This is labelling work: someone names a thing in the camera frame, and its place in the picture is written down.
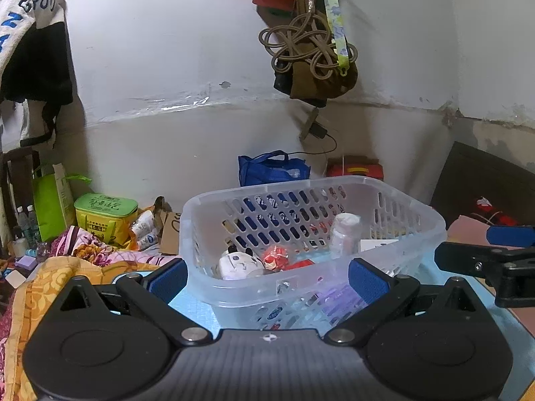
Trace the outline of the white bottle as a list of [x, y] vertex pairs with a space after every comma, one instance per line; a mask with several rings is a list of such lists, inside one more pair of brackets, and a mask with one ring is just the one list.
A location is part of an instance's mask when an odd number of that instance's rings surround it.
[[362, 239], [361, 216], [352, 213], [338, 214], [330, 232], [329, 252], [332, 259], [355, 254]]

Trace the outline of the red snack packet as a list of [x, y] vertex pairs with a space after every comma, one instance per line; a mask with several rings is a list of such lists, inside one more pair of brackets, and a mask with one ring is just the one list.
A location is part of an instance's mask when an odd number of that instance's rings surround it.
[[315, 264], [310, 259], [299, 261], [291, 259], [288, 249], [278, 244], [271, 245], [266, 249], [262, 254], [262, 262], [269, 272], [290, 271]]

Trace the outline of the purple item in basket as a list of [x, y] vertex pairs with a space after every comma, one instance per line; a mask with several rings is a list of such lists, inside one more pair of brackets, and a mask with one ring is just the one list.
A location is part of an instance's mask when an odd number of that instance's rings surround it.
[[321, 317], [330, 325], [342, 322], [362, 307], [362, 298], [349, 284], [342, 284], [323, 296], [318, 307]]

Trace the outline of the brown cardboard box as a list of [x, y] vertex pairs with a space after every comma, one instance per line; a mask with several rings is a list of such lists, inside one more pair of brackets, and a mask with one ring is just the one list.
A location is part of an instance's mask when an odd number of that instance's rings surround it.
[[180, 246], [181, 213], [160, 195], [154, 202], [154, 222], [158, 231], [159, 250], [164, 255], [178, 255]]

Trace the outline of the dark wooden headboard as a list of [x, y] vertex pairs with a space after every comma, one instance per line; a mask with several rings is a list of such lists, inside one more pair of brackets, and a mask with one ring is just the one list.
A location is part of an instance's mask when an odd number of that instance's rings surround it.
[[431, 206], [449, 225], [459, 216], [487, 224], [534, 224], [534, 174], [456, 142], [433, 191]]

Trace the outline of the white round toy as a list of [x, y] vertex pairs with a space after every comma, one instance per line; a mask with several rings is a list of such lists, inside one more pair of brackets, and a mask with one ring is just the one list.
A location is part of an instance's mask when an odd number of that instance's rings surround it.
[[265, 265], [251, 249], [241, 252], [232, 244], [219, 257], [217, 273], [222, 280], [238, 281], [263, 275]]

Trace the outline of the green yellow lunch bag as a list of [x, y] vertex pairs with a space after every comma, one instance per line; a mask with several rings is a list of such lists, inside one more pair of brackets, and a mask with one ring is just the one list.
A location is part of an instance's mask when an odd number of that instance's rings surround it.
[[87, 193], [74, 201], [77, 225], [102, 242], [123, 247], [130, 241], [130, 226], [138, 216], [138, 203], [130, 198]]

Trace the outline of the clear plastic basket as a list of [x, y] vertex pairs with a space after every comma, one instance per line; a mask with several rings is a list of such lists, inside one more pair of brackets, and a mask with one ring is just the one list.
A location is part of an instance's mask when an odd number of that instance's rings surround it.
[[[336, 176], [199, 194], [183, 207], [180, 254], [188, 289], [208, 304], [222, 328], [285, 329], [330, 325], [318, 303], [348, 282], [349, 258], [332, 259], [330, 232], [338, 214], [361, 216], [356, 255], [388, 275], [412, 274], [446, 238], [432, 207], [386, 183], [364, 176]], [[291, 259], [315, 264], [238, 281], [219, 278], [219, 257], [230, 245], [261, 257], [269, 246]]]

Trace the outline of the orange floral blanket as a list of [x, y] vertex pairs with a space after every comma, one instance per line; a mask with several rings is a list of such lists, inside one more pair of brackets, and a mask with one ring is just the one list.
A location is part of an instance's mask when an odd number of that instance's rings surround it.
[[24, 374], [23, 350], [44, 314], [61, 289], [74, 276], [81, 275], [94, 285], [109, 284], [126, 272], [156, 270], [153, 264], [117, 262], [100, 267], [68, 256], [48, 259], [32, 281], [22, 284], [12, 295], [1, 318], [1, 399], [35, 400], [36, 395]]

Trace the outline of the green paper bag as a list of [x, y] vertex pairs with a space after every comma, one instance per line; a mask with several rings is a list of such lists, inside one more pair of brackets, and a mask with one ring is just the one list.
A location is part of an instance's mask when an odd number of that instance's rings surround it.
[[82, 181], [90, 184], [92, 179], [80, 174], [67, 174], [62, 163], [38, 168], [42, 176], [32, 181], [34, 209], [40, 236], [50, 242], [76, 223], [74, 198], [70, 183]]

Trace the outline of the red patterned gift box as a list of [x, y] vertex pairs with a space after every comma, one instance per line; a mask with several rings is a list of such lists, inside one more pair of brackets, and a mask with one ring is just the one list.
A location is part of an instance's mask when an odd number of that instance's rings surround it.
[[383, 166], [375, 158], [366, 156], [345, 156], [329, 158], [326, 176], [367, 176], [378, 180], [385, 177]]

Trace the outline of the blue shopping bag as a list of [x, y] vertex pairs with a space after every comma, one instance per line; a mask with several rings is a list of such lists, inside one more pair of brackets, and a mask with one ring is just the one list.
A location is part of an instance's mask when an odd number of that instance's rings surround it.
[[238, 181], [241, 186], [264, 185], [306, 180], [311, 167], [301, 158], [275, 150], [256, 157], [238, 156]]

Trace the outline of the black power adapter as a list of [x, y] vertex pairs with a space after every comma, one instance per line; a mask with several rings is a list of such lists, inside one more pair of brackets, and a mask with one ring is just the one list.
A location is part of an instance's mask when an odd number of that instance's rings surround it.
[[313, 108], [313, 110], [308, 113], [307, 120], [299, 133], [299, 139], [301, 141], [304, 141], [309, 135], [312, 135], [316, 139], [324, 139], [326, 137], [328, 131], [325, 126], [317, 121], [318, 116], [319, 108]]

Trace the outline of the brown hanging bag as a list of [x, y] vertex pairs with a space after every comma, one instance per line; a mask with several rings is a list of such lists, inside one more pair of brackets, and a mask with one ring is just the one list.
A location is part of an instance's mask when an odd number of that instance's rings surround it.
[[291, 56], [288, 50], [277, 52], [272, 58], [275, 73], [274, 88], [289, 98], [318, 108], [326, 107], [328, 100], [339, 98], [356, 86], [358, 70], [357, 48], [349, 44], [349, 68], [342, 74], [338, 63], [327, 68], [325, 57], [311, 44], [303, 46], [304, 57]]

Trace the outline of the black hanging garment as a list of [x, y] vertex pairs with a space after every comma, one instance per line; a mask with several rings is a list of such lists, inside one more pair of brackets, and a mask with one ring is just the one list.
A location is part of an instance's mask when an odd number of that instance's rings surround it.
[[7, 60], [1, 80], [1, 98], [16, 103], [42, 103], [43, 131], [32, 133], [31, 114], [24, 111], [21, 146], [35, 146], [52, 139], [61, 108], [74, 99], [64, 22], [42, 29], [33, 26], [24, 34]]

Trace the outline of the white hanging garment blue letters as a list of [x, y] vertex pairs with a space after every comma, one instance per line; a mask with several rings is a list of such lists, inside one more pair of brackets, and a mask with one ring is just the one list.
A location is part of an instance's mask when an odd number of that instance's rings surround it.
[[62, 0], [1, 1], [1, 80], [7, 60], [31, 27], [65, 23]]

